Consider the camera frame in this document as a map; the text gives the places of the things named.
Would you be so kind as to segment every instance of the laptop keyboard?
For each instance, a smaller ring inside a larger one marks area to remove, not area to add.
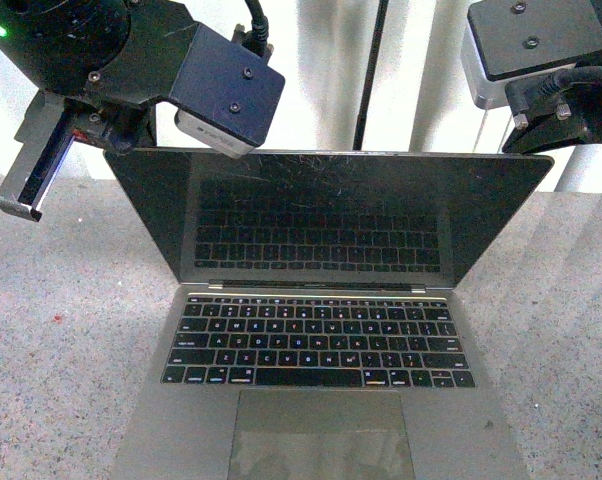
[[[442,301],[190,297],[163,383],[474,387]]]

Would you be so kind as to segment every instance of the trackpad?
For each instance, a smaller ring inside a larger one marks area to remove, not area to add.
[[[244,390],[229,480],[414,480],[396,392]]]

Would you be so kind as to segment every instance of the robotic arm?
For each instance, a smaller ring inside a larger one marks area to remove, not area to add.
[[[179,129],[239,158],[264,143],[284,78],[258,0],[232,41],[169,0],[0,0],[0,49],[39,88],[0,187],[0,208],[39,221],[72,142],[118,153],[156,145],[154,107]]]

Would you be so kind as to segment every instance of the green led light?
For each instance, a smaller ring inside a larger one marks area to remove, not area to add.
[[[0,26],[0,37],[5,38],[7,36],[8,36],[8,31],[5,28],[3,28],[2,26]]]

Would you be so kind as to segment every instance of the laptop hinge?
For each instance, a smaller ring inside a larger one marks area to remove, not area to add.
[[[373,290],[375,292],[401,292],[426,293],[426,286],[422,284],[406,283],[330,283],[330,282],[269,282],[269,281],[243,281],[243,280],[210,280],[210,290],[223,290],[224,288],[295,288],[307,290]]]

